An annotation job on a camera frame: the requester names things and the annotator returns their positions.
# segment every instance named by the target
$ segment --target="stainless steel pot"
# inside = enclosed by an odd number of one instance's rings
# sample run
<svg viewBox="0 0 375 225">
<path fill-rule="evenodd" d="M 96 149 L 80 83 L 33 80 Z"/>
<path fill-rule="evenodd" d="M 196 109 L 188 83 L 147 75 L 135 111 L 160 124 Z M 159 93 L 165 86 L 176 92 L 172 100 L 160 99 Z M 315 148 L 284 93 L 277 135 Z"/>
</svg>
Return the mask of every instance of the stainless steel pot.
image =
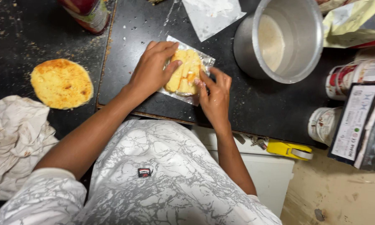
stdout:
<svg viewBox="0 0 375 225">
<path fill-rule="evenodd" d="M 258 47 L 258 25 L 263 14 L 275 20 L 285 41 L 282 61 L 275 72 L 266 65 Z M 239 25 L 234 54 L 239 67 L 249 76 L 291 84 L 313 71 L 321 57 L 322 44 L 322 15 L 314 0 L 262 0 L 255 13 Z"/>
</svg>

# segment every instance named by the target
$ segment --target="toasted bun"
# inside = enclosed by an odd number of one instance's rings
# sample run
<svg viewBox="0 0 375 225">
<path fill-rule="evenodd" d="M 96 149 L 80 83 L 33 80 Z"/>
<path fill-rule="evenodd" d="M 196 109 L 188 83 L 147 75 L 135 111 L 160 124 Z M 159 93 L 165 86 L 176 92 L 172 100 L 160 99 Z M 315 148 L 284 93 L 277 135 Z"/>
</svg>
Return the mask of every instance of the toasted bun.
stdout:
<svg viewBox="0 0 375 225">
<path fill-rule="evenodd" d="M 165 90 L 180 93 L 196 94 L 197 88 L 194 79 L 200 79 L 201 59 L 197 52 L 178 50 L 171 58 L 171 62 L 181 60 L 182 65 L 172 74 L 171 79 L 165 85 Z"/>
<path fill-rule="evenodd" d="M 37 97 L 50 108 L 71 109 L 93 97 L 89 74 L 79 64 L 54 59 L 37 65 L 30 75 Z"/>
</svg>

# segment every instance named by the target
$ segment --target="packing tape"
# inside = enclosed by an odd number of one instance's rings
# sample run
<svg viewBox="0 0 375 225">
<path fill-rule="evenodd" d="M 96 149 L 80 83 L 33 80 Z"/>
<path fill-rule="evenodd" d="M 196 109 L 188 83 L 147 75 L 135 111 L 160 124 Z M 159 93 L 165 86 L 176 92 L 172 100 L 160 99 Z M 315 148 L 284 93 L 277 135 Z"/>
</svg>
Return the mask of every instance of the packing tape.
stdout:
<svg viewBox="0 0 375 225">
<path fill-rule="evenodd" d="M 298 150 L 298 149 L 292 149 L 291 153 L 294 154 L 295 156 L 302 157 L 305 159 L 312 159 L 312 156 L 313 156 L 313 153 L 306 152 L 303 150 Z"/>
</svg>

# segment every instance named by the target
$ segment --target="person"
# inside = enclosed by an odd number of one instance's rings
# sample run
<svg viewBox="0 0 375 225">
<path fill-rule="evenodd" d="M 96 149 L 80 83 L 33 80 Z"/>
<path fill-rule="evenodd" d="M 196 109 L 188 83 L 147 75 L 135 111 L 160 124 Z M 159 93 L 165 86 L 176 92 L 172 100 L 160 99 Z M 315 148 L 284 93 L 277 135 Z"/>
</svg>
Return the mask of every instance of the person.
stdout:
<svg viewBox="0 0 375 225">
<path fill-rule="evenodd" d="M 232 79 L 201 71 L 200 105 L 218 141 L 219 164 L 193 133 L 172 121 L 125 117 L 165 85 L 178 43 L 150 42 L 130 82 L 65 136 L 0 209 L 0 224 L 251 224 L 281 221 L 256 197 L 228 120 Z M 78 180 L 96 160 L 88 200 Z"/>
</svg>

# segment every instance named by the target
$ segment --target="crumpled cloth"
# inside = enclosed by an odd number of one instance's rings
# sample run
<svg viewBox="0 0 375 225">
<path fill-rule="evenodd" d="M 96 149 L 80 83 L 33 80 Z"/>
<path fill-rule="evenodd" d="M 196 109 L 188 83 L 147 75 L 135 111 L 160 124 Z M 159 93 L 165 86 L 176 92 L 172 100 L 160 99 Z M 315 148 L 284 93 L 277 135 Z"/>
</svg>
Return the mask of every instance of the crumpled cloth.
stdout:
<svg viewBox="0 0 375 225">
<path fill-rule="evenodd" d="M 10 199 L 58 140 L 50 108 L 12 95 L 0 100 L 0 200 Z"/>
</svg>

